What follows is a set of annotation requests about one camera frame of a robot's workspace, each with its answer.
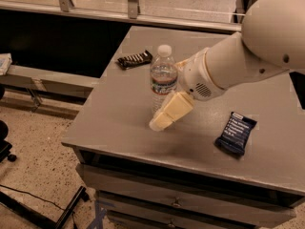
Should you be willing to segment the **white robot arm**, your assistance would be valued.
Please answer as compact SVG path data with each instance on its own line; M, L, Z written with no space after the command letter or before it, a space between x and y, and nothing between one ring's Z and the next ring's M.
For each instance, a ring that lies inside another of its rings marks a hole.
M165 98L150 128L162 131L193 109L243 83L305 70L305 0L257 0L241 30L176 64L181 89Z

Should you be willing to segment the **white gripper with vent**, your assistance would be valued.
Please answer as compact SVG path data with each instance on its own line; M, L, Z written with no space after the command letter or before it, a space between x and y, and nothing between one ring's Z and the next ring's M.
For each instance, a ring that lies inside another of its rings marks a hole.
M207 52L208 48L205 48L175 64L179 72L179 84L185 92L168 94L150 121L149 126L153 131L163 131L188 114L193 109L194 99L208 101L225 93L224 89L213 82L209 74Z

